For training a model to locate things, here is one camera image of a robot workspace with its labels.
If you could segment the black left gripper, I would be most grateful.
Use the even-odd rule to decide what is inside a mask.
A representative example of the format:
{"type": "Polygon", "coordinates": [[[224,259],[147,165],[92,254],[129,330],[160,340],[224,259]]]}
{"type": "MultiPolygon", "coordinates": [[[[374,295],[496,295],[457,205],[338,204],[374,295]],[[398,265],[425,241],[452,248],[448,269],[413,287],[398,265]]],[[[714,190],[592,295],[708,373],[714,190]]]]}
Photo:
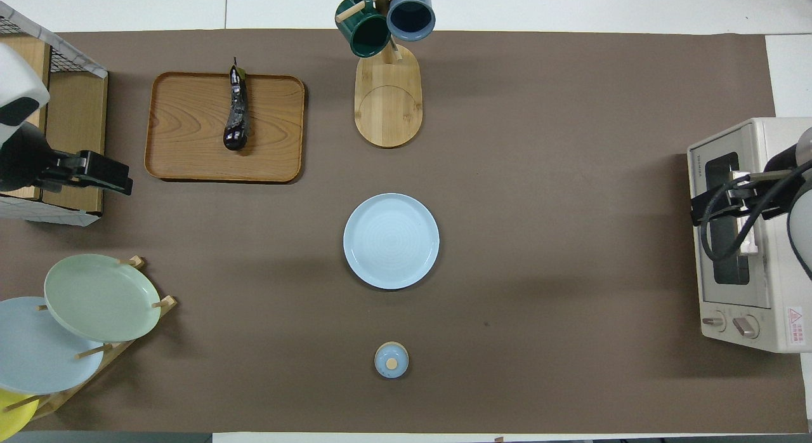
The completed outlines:
{"type": "Polygon", "coordinates": [[[131,196],[130,167],[104,155],[82,150],[56,153],[40,128],[21,124],[0,147],[0,192],[35,186],[60,192],[63,187],[96,187],[131,196]]]}

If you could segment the oven door with silver handle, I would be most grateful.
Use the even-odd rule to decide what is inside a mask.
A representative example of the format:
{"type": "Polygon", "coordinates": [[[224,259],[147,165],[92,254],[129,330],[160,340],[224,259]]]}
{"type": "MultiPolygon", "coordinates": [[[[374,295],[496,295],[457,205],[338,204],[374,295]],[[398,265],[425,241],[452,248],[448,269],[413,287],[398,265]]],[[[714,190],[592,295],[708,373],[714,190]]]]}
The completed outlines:
{"type": "MultiPolygon", "coordinates": [[[[764,156],[753,122],[745,122],[693,145],[688,149],[690,196],[699,196],[722,185],[729,180],[732,171],[762,171],[764,156]]],[[[762,221],[757,221],[743,243],[757,248],[756,253],[735,255],[716,263],[705,255],[701,241],[696,241],[702,301],[763,309],[771,307],[764,264],[766,241],[761,226],[762,221]]]]}

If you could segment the dark purple eggplant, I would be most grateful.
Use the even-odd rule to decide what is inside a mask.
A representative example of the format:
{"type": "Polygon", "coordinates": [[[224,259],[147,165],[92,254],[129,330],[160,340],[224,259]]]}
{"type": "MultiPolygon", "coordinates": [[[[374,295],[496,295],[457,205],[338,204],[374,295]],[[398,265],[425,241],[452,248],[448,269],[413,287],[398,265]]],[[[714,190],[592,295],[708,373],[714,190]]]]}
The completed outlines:
{"type": "Polygon", "coordinates": [[[238,67],[236,57],[233,58],[228,75],[231,101],[223,132],[223,145],[227,150],[239,151],[246,146],[249,136],[249,93],[246,70],[238,67]]]}

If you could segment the pale blue plate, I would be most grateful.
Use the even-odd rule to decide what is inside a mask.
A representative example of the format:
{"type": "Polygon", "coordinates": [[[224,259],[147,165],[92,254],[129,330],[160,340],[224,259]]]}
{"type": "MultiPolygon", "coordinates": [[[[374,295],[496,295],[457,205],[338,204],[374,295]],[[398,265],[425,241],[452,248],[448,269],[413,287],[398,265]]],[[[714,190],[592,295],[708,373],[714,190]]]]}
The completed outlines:
{"type": "Polygon", "coordinates": [[[435,266],[437,221],[416,198],[385,192],[360,203],[343,229],[343,254],[357,278],[394,291],[417,284],[435,266]]]}

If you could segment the white toaster oven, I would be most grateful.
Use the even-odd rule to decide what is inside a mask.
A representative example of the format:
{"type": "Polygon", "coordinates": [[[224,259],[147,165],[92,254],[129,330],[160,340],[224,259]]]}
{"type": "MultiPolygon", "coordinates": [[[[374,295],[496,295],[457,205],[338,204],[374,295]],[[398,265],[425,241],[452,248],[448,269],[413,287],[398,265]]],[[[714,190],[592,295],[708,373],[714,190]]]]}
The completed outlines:
{"type": "MultiPolygon", "coordinates": [[[[801,134],[812,127],[812,117],[752,118],[745,122],[753,122],[756,125],[759,147],[765,154],[764,168],[772,157],[797,144],[801,134]]],[[[712,246],[719,247],[733,240],[743,227],[745,220],[746,217],[743,216],[741,218],[717,218],[717,220],[711,221],[707,237],[712,246]]],[[[806,275],[792,251],[787,232],[787,220],[786,214],[770,220],[757,219],[757,221],[762,221],[761,233],[763,240],[766,241],[764,264],[769,301],[771,302],[771,307],[768,309],[702,301],[702,282],[698,275],[698,246],[696,244],[696,241],[701,238],[699,228],[693,227],[700,319],[702,316],[714,315],[717,311],[720,311],[727,319],[725,331],[716,331],[712,327],[702,324],[704,336],[774,353],[812,353],[812,280],[806,275]],[[743,338],[733,326],[733,318],[744,315],[753,315],[759,321],[760,335],[756,339],[743,338]]],[[[742,244],[735,255],[756,252],[757,248],[742,244]]]]}

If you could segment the wooden shelf box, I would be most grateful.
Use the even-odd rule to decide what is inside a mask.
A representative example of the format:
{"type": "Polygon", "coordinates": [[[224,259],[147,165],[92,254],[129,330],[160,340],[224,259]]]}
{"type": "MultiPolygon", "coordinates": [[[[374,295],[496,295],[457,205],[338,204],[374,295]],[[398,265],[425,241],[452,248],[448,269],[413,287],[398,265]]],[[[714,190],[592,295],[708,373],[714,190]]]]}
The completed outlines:
{"type": "MultiPolygon", "coordinates": [[[[108,81],[78,68],[60,68],[49,44],[24,34],[0,36],[41,77],[50,93],[46,107],[29,118],[44,133],[50,147],[67,153],[105,150],[105,108],[108,81]]],[[[35,187],[0,192],[0,220],[28,220],[86,227],[103,214],[98,188],[64,187],[60,192],[35,187]]]]}

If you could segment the wooden serving tray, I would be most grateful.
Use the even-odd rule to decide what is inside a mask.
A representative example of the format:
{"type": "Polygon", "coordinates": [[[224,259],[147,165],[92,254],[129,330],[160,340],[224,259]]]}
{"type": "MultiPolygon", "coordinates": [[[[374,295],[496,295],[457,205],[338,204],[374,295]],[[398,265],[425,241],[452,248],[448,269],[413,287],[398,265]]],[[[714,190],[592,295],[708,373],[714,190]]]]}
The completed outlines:
{"type": "Polygon", "coordinates": [[[174,181],[290,183],[301,173],[306,87],[288,75],[247,76],[249,134],[227,150],[223,133],[231,110],[226,72],[166,72],[150,99],[144,165],[174,181]]]}

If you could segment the mint green plate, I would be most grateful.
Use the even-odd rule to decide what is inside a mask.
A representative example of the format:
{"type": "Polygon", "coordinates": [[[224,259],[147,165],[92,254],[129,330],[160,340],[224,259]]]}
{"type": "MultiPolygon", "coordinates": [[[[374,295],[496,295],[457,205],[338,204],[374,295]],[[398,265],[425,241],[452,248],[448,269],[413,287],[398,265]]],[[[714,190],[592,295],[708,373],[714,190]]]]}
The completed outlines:
{"type": "Polygon", "coordinates": [[[133,341],[160,319],[160,296],[150,279],[136,267],[96,253],[66,257],[50,267],[44,300],[64,328],[101,343],[133,341]]]}

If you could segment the wooden plate rack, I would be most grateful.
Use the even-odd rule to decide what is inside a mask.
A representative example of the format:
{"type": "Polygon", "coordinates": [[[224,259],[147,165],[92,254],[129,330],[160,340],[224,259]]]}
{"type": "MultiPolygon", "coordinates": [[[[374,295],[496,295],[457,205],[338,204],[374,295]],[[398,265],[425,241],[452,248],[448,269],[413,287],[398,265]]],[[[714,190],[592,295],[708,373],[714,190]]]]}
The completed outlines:
{"type": "MultiPolygon", "coordinates": [[[[119,263],[136,267],[136,269],[138,269],[140,272],[142,272],[142,267],[144,267],[145,264],[144,258],[138,255],[134,255],[133,257],[128,259],[118,259],[118,258],[116,259],[119,261],[119,263]]],[[[174,307],[176,307],[177,304],[178,302],[174,299],[173,296],[160,296],[160,302],[156,303],[156,307],[159,307],[160,309],[160,319],[163,316],[165,316],[169,311],[174,309],[174,307]]],[[[44,304],[39,305],[37,309],[46,310],[49,312],[48,307],[46,305],[46,300],[44,301],[44,304]]],[[[73,388],[61,391],[59,393],[38,395],[39,405],[37,411],[33,414],[32,419],[37,420],[42,417],[45,417],[46,415],[55,413],[59,408],[61,408],[62,405],[64,405],[68,400],[70,400],[75,394],[77,394],[78,391],[84,388],[84,386],[87,385],[87,383],[89,383],[95,376],[98,376],[99,373],[101,373],[108,365],[110,365],[110,363],[113,362],[114,359],[116,359],[116,357],[124,353],[124,351],[127,350],[137,339],[122,343],[99,342],[101,343],[100,347],[93,348],[92,350],[77,354],[76,359],[83,359],[83,357],[89,357],[92,354],[100,353],[102,355],[102,360],[96,373],[94,373],[90,377],[90,379],[86,380],[84,383],[81,383],[81,385],[77,385],[73,388]]]]}

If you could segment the light blue racked plate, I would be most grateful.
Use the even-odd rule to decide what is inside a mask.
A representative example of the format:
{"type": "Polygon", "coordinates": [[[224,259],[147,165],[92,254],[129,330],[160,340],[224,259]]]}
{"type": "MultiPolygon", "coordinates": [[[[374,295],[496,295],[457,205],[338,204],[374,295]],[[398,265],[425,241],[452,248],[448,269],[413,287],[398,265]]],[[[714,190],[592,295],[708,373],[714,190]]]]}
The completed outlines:
{"type": "Polygon", "coordinates": [[[81,385],[96,373],[102,354],[76,359],[101,343],[66,330],[40,296],[0,301],[0,388],[47,395],[81,385]]]}

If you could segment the brown table mat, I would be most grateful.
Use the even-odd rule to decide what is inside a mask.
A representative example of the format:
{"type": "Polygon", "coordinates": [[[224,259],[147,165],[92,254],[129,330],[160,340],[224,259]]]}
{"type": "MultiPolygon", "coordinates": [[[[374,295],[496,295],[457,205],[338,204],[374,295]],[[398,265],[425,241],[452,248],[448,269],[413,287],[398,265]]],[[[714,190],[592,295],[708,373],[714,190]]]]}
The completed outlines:
{"type": "Polygon", "coordinates": [[[396,150],[353,118],[357,59],[331,30],[94,32],[105,153],[130,166],[87,228],[0,220],[0,298],[64,257],[145,258],[178,306],[37,430],[794,433],[798,356],[702,336],[686,151],[773,116],[763,36],[435,32],[410,50],[424,120],[396,150]],[[168,182],[143,164],[165,72],[290,74],[307,90],[290,185],[168,182]],[[441,246],[385,291],[343,229],[385,192],[441,246]],[[409,370],[385,379],[388,341],[409,370]]]}

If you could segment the yellow plate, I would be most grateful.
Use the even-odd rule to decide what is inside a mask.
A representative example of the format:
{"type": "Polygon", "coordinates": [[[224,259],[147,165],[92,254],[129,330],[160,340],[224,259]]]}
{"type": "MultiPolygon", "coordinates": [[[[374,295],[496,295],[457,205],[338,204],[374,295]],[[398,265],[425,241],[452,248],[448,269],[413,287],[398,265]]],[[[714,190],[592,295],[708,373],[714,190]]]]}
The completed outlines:
{"type": "Polygon", "coordinates": [[[0,443],[19,432],[37,411],[39,397],[0,388],[0,443]]]}

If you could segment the wooden mug tree stand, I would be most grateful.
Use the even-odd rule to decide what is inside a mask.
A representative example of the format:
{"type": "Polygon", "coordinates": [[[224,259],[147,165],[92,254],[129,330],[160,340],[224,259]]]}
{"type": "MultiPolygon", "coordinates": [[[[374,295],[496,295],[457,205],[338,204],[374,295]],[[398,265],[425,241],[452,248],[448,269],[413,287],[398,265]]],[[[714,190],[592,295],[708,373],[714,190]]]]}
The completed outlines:
{"type": "MultiPolygon", "coordinates": [[[[388,21],[390,0],[374,0],[388,21]]],[[[419,62],[391,34],[377,55],[359,58],[354,90],[357,130],[372,145],[391,149],[413,139],[421,128],[423,96],[419,62]]]]}

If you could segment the dark green mug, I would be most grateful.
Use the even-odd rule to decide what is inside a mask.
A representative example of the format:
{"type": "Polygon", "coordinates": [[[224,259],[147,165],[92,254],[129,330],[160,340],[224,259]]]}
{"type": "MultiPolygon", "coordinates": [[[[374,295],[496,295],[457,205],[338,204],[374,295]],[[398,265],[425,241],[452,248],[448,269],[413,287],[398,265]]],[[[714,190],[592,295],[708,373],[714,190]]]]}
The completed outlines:
{"type": "Polygon", "coordinates": [[[377,55],[391,38],[386,18],[377,10],[374,0],[343,0],[334,21],[351,52],[360,58],[377,55]]]}

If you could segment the blue mug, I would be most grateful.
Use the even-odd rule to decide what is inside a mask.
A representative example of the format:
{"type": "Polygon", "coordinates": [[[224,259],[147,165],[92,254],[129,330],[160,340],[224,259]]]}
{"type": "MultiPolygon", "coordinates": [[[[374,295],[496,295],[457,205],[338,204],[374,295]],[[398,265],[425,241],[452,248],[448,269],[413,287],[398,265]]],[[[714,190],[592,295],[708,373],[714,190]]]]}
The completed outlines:
{"type": "Polygon", "coordinates": [[[398,40],[420,41],[435,29],[432,0],[390,0],[388,27],[398,40]]]}

